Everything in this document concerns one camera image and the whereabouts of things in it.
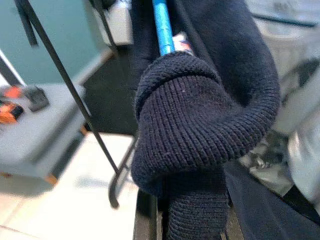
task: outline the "white tile floor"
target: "white tile floor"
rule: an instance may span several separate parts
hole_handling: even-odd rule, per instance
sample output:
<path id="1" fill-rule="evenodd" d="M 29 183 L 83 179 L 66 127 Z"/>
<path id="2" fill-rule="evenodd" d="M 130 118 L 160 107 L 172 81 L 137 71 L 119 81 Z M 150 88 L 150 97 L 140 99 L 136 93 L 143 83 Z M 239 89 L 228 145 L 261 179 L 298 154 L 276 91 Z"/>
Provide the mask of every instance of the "white tile floor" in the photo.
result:
<path id="1" fill-rule="evenodd" d="M 102 134 L 119 165 L 132 137 Z M 0 178 L 0 240 L 133 238 L 138 187 L 130 177 L 112 209 L 108 186 L 113 176 L 104 153 L 89 133 L 51 187 L 41 179 Z"/>

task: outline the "orange tool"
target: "orange tool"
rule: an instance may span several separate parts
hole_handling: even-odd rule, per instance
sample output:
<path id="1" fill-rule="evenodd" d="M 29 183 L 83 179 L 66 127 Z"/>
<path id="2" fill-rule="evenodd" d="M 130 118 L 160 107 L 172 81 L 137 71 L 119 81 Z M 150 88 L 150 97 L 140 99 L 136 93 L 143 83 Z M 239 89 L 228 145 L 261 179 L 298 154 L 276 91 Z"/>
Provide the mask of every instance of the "orange tool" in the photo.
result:
<path id="1" fill-rule="evenodd" d="M 17 118 L 24 112 L 24 109 L 13 102 L 0 100 L 0 124 L 14 124 Z"/>

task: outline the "dark cloth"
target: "dark cloth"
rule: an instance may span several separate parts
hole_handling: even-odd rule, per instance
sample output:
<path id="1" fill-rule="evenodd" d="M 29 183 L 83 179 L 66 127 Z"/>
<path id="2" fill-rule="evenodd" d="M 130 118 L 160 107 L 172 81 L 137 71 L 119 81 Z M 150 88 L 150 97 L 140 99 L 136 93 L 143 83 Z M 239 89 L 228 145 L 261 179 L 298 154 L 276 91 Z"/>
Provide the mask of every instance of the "dark cloth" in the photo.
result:
<path id="1" fill-rule="evenodd" d="M 320 227 L 257 182 L 238 162 L 225 164 L 227 188 L 245 240 L 319 240 Z"/>
<path id="2" fill-rule="evenodd" d="M 132 177 L 168 198 L 167 239 L 220 239 L 227 220 L 222 164 L 251 150 L 275 120 L 277 72 L 242 0 L 168 1 L 174 32 L 197 57 L 159 56 L 152 1 L 132 1 L 133 72 L 142 77 Z"/>

